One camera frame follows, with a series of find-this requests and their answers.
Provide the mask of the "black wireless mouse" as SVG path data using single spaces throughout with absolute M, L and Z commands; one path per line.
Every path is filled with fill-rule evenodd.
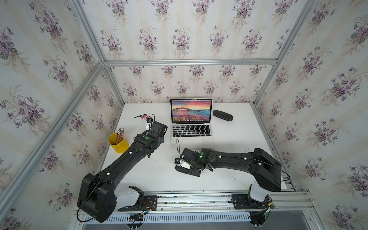
M 175 166 L 175 169 L 178 171 L 178 172 L 180 172 L 180 173 L 184 173 L 184 174 L 188 174 L 188 169 L 187 168 L 184 168 L 184 167 L 182 167 L 182 166 L 178 166 L 178 165 L 176 165 Z

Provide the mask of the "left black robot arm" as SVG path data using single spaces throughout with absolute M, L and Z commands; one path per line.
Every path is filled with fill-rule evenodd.
M 106 221 L 117 206 L 116 187 L 140 160 L 150 157 L 164 143 L 167 128 L 162 123 L 153 122 L 151 128 L 138 134 L 130 147 L 111 165 L 96 175 L 87 174 L 81 183 L 78 210 L 100 223 Z

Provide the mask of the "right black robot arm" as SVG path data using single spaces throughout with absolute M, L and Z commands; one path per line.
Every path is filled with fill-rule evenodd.
M 269 202 L 271 192 L 281 191 L 281 174 L 284 172 L 282 165 L 260 148 L 246 153 L 228 153 L 213 149 L 197 152 L 185 148 L 174 163 L 178 172 L 196 177 L 200 177 L 205 169 L 230 169 L 252 175 L 255 181 L 248 190 L 246 203 L 249 205 Z

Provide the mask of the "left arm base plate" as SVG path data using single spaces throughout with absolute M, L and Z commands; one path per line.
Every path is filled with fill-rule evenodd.
M 139 198 L 135 205 L 117 209 L 119 212 L 127 211 L 156 211 L 158 196 L 146 195 Z

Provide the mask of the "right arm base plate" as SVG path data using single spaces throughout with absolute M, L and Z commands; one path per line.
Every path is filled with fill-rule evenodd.
M 272 204 L 272 198 L 267 195 L 265 200 L 260 202 L 251 199 L 249 194 L 233 194 L 230 202 L 233 204 L 235 209 L 267 210 Z

